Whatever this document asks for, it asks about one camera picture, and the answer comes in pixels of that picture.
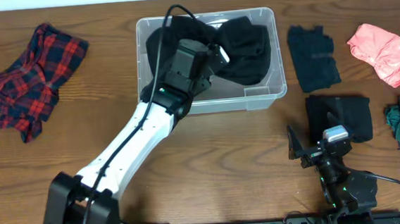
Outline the black shirt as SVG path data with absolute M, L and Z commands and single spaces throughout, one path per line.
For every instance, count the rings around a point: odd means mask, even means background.
M 310 30 L 291 26 L 287 33 L 292 63 L 304 93 L 341 83 L 333 58 L 334 42 L 324 34 L 322 26 L 314 26 Z

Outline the red plaid flannel shirt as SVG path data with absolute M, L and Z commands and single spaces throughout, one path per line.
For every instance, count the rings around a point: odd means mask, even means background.
M 80 67 L 88 48 L 88 41 L 48 23 L 38 26 L 20 57 L 0 73 L 0 129 L 15 128 L 24 143 L 41 135 L 59 89 Z

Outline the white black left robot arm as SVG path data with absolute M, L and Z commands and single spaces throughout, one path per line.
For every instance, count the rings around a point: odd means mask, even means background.
M 43 224 L 125 224 L 119 201 L 131 179 L 228 61 L 218 44 L 181 39 L 164 66 L 156 66 L 130 121 L 106 149 L 75 176 L 60 172 L 53 179 Z

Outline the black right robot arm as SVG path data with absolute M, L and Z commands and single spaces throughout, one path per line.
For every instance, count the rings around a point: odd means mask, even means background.
M 332 127 L 322 132 L 314 147 L 305 148 L 287 126 L 289 159 L 300 159 L 303 168 L 318 171 L 326 202 L 332 206 L 313 224 L 377 224 L 370 212 L 377 206 L 377 180 L 345 168 L 343 157 L 351 150 L 351 133 L 332 113 L 327 120 Z

